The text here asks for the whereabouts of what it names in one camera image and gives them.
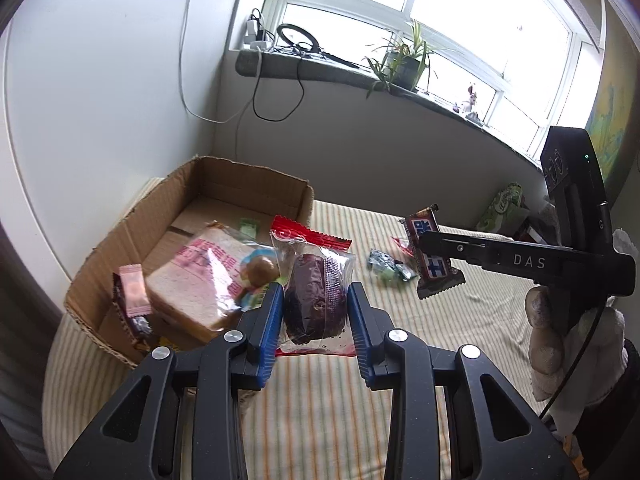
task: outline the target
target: potted plant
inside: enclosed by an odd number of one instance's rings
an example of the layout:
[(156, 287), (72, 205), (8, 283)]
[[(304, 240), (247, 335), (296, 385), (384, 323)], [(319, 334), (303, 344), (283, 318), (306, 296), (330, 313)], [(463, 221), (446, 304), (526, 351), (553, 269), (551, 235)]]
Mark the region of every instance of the potted plant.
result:
[(390, 91), (392, 84), (413, 92), (425, 69), (428, 70), (427, 90), (429, 89), (430, 54), (434, 52), (434, 49), (422, 39), (420, 23), (412, 20), (410, 25), (412, 32), (410, 44), (404, 40), (404, 36), (400, 36), (378, 47), (386, 48), (382, 61), (370, 57), (365, 58), (370, 69), (378, 78), (378, 81), (375, 81), (367, 92), (367, 98), (374, 90), (382, 88)]

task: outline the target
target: packaged pastry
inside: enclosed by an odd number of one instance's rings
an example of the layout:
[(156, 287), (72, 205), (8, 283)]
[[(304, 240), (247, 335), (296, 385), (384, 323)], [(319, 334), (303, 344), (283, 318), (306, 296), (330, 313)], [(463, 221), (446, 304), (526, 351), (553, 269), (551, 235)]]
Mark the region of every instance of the packaged pastry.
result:
[(118, 273), (122, 282), (127, 317), (148, 316), (151, 314), (153, 311), (146, 295), (142, 265), (124, 265), (120, 267)]
[(279, 276), (273, 248), (216, 222), (148, 276), (146, 286), (158, 314), (206, 343), (236, 324), (245, 295)]
[(346, 304), (355, 258), (346, 252), (351, 241), (280, 216), (270, 234), (287, 279), (278, 354), (354, 355)]
[(449, 258), (424, 254), (418, 246), (418, 238), (422, 233), (440, 230), (433, 214), (437, 210), (438, 207), (432, 205), (401, 220), (409, 238), (409, 248), (418, 265), (420, 280), (418, 280), (417, 293), (421, 300), (452, 286), (465, 283), (465, 275), (460, 269), (451, 266)]

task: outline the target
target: packaged bread slice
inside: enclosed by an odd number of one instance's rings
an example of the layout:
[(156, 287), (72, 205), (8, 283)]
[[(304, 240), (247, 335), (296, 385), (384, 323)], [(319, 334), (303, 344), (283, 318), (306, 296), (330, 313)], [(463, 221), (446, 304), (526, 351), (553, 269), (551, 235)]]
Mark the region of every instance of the packaged bread slice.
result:
[(254, 251), (219, 223), (208, 226), (146, 278), (155, 310), (203, 343), (238, 322), (241, 262)]

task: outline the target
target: window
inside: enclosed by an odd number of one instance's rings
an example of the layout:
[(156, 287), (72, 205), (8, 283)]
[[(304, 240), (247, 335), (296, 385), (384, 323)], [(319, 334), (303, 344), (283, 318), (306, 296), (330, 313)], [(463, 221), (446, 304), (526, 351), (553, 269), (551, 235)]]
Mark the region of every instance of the window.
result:
[(361, 65), (419, 21), (437, 54), (418, 88), (452, 107), (473, 84), (485, 126), (532, 160), (550, 125), (584, 126), (600, 78), (602, 53), (564, 0), (265, 0), (263, 15)]
[[(391, 39), (391, 32), (384, 28), (325, 10), (297, 5), (287, 6), (282, 22), (295, 25), (304, 23), (303, 28), (311, 33), (327, 52), (361, 65), (366, 65), (366, 62), (363, 62), (365, 56), (382, 60), (385, 55), (384, 49), (374, 48)], [(301, 34), (299, 38), (297, 36), (293, 31), (287, 33), (287, 37), (295, 43), (307, 41)]]

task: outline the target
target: striped bedsheet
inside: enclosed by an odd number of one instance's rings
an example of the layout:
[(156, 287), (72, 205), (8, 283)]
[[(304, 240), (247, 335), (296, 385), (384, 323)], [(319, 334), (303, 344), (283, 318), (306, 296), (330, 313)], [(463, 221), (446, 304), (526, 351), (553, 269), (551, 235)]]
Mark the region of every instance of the striped bedsheet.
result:
[[(371, 248), (401, 258), (390, 238), (404, 236), (398, 218), (315, 202), (311, 227), (353, 240), (353, 279), (363, 283), (371, 304), (388, 311), (397, 327), (432, 346), (452, 350), (466, 343), (479, 346), (539, 410), (530, 393), (530, 327), (524, 314), (524, 295), (531, 281), (456, 261), (465, 273), (466, 284), (419, 301), (415, 281), (383, 286), (366, 267)], [(50, 353), (43, 401), (44, 441), (53, 468), (126, 373), (123, 364), (102, 352), (65, 317)], [(448, 478), (441, 391), (438, 402), (441, 478)], [(354, 358), (316, 355), (278, 359), (267, 386), (243, 419), (249, 478), (382, 480), (390, 410), (391, 393), (369, 391)], [(189, 476), (190, 469), (188, 439), (184, 445), (183, 478)]]

